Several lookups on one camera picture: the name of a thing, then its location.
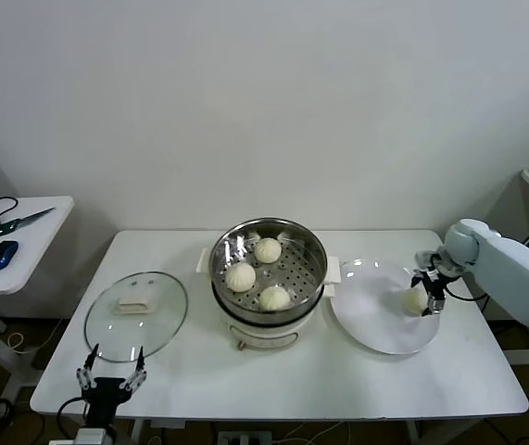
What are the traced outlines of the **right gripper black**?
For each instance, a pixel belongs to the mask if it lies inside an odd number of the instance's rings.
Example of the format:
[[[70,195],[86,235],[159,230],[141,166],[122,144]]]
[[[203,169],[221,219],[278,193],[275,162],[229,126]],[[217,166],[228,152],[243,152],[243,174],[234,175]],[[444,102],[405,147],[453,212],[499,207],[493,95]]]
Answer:
[[[421,316],[441,313],[445,307],[445,289],[450,283],[450,278],[441,274],[435,267],[429,266],[423,269],[422,273],[417,272],[411,277],[410,287],[414,288],[420,283],[423,283],[429,297]]]

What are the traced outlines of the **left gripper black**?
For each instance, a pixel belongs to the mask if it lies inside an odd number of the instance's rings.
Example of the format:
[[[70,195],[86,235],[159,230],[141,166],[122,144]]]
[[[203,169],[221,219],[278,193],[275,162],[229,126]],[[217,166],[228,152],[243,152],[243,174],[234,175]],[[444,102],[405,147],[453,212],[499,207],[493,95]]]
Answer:
[[[87,355],[83,367],[76,371],[82,397],[88,403],[85,425],[108,429],[114,423],[118,407],[127,402],[146,380],[144,348],[141,347],[133,373],[125,380],[116,377],[94,379],[93,366],[99,344]]]

